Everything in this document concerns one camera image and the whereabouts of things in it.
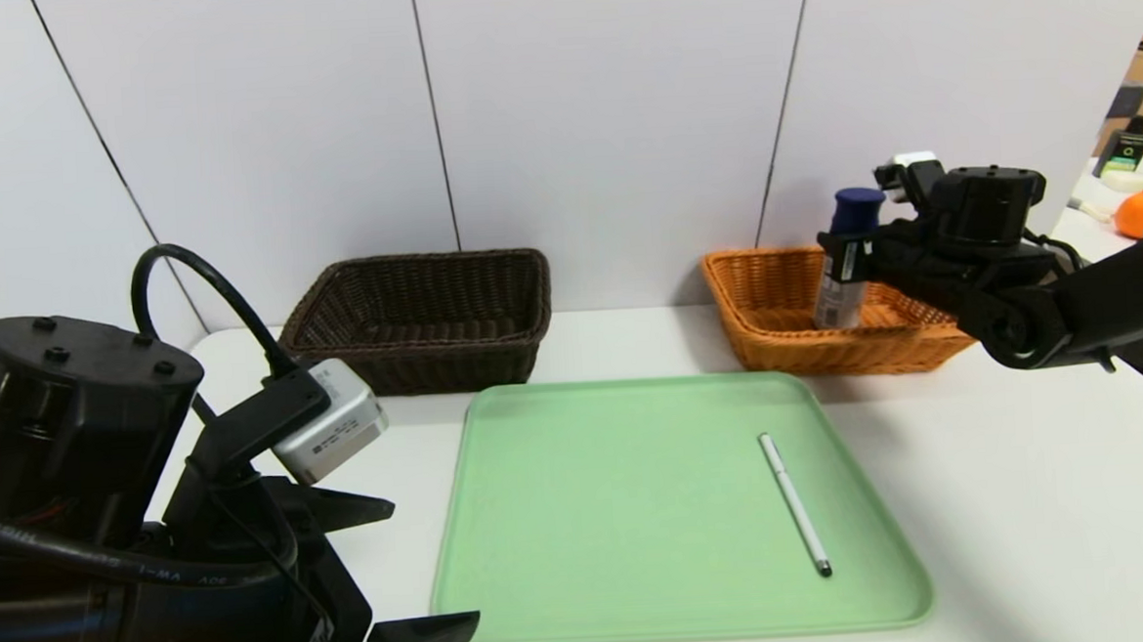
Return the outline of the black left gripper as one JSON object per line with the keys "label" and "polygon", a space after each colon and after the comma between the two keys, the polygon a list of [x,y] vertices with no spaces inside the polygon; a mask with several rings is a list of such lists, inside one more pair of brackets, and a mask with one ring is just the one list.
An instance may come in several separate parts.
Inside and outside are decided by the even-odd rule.
{"label": "black left gripper", "polygon": [[171,556],[266,569],[224,586],[139,581],[118,642],[471,642],[478,611],[375,623],[327,533],[394,516],[381,497],[245,478],[213,489],[178,482],[163,514]]}

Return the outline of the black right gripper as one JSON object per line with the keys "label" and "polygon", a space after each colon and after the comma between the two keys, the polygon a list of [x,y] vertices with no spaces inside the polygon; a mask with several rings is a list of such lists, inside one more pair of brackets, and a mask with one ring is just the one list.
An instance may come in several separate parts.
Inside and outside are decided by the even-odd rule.
{"label": "black right gripper", "polygon": [[817,242],[828,259],[829,280],[839,284],[877,282],[908,292],[937,280],[937,268],[922,246],[903,236],[902,228],[848,235],[820,232]]}

